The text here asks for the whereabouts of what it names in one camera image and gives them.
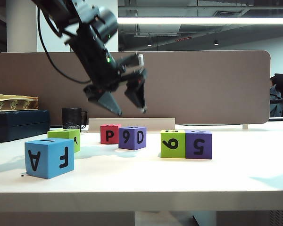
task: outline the purple cube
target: purple cube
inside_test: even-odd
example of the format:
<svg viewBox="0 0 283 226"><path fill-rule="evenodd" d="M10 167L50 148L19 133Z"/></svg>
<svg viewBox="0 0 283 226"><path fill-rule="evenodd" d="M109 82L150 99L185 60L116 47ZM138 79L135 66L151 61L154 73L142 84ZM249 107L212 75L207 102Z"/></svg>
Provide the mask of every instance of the purple cube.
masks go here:
<svg viewBox="0 0 283 226"><path fill-rule="evenodd" d="M119 128L118 148L137 150L146 147L147 128L129 126Z"/></svg>
<svg viewBox="0 0 283 226"><path fill-rule="evenodd" d="M212 159L212 133L204 130L185 130L185 158Z"/></svg>

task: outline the fluorescent light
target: fluorescent light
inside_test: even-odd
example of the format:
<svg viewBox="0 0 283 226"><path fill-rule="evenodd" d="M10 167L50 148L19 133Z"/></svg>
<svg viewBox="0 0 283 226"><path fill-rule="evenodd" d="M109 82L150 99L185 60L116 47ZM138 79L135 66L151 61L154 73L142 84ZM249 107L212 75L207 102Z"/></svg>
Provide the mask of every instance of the fluorescent light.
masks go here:
<svg viewBox="0 0 283 226"><path fill-rule="evenodd" d="M119 17L119 24L283 24L283 18Z"/></svg>

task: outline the gray partition panel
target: gray partition panel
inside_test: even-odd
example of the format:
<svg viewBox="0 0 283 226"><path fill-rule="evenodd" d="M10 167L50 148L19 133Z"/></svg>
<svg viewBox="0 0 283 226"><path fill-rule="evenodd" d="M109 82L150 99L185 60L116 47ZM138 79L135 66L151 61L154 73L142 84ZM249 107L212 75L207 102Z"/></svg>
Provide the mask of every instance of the gray partition panel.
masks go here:
<svg viewBox="0 0 283 226"><path fill-rule="evenodd" d="M251 124L269 118L270 55L266 51L142 52L148 78L146 114L124 96L114 96L130 117L175 117L177 124ZM115 59L128 52L112 53ZM74 53L51 53L69 76L88 80ZM82 107L90 118L115 118L87 101L83 88L58 74L44 53L0 53L0 94L38 96L51 124L61 124L62 107Z"/></svg>

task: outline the black letter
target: black letter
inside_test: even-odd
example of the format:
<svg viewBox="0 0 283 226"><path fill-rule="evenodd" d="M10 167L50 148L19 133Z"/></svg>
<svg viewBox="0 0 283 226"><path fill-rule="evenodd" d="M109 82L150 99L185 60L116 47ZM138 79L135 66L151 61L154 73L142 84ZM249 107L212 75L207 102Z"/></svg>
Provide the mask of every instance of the black letter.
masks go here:
<svg viewBox="0 0 283 226"><path fill-rule="evenodd" d="M205 141L204 141L203 139L197 139L197 140L195 140L195 141L194 141L194 147L195 147L196 149L198 149L199 152L194 152L194 154L196 154L196 155L202 155L202 154L203 154L203 146L200 146L200 147L199 147L199 146L197 145L198 142L205 143Z"/></svg>
<svg viewBox="0 0 283 226"><path fill-rule="evenodd" d="M125 143L125 144L128 142L129 137L130 137L129 131L124 130L124 131L123 131L123 138L125 139L125 140L124 140L124 143Z"/></svg>
<svg viewBox="0 0 283 226"><path fill-rule="evenodd" d="M30 158L30 163L32 165L33 171L37 171L41 152L38 152L37 154L32 154L32 151L28 150L28 155L29 155L29 158Z"/></svg>
<svg viewBox="0 0 283 226"><path fill-rule="evenodd" d="M60 165L60 169L68 166L68 147L64 149L64 155L60 156L60 160L64 160L65 162Z"/></svg>
<svg viewBox="0 0 283 226"><path fill-rule="evenodd" d="M170 148L170 149L176 149L176 148L178 148L178 140L176 140L176 139L174 139L174 138L169 139L168 143L167 143L165 140L163 140L162 143L163 143L165 146L167 146L168 148Z"/></svg>
<svg viewBox="0 0 283 226"><path fill-rule="evenodd" d="M114 136L114 132L111 130L106 130L106 141L109 141L109 138L112 138Z"/></svg>
<svg viewBox="0 0 283 226"><path fill-rule="evenodd" d="M192 131L193 133L205 133L205 131L201 131L201 130L194 130Z"/></svg>
<svg viewBox="0 0 283 226"><path fill-rule="evenodd" d="M74 141L75 141L76 145L78 145L78 144L77 144L77 140L76 140L76 137L74 138Z"/></svg>
<svg viewBox="0 0 283 226"><path fill-rule="evenodd" d="M137 143L141 144L143 141L143 132L142 131L137 131Z"/></svg>

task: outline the ceiling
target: ceiling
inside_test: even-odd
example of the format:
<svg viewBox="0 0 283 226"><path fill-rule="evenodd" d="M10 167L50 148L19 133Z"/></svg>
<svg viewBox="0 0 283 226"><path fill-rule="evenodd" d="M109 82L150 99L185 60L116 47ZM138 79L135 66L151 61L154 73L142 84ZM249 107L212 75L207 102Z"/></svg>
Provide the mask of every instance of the ceiling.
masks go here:
<svg viewBox="0 0 283 226"><path fill-rule="evenodd" d="M0 0L0 52L7 51L5 8ZM118 16L283 17L283 0L118 0ZM118 35L120 51L207 50L214 48L215 39L233 45L280 37L283 26L133 24L120 25ZM147 47L150 39L153 45Z"/></svg>

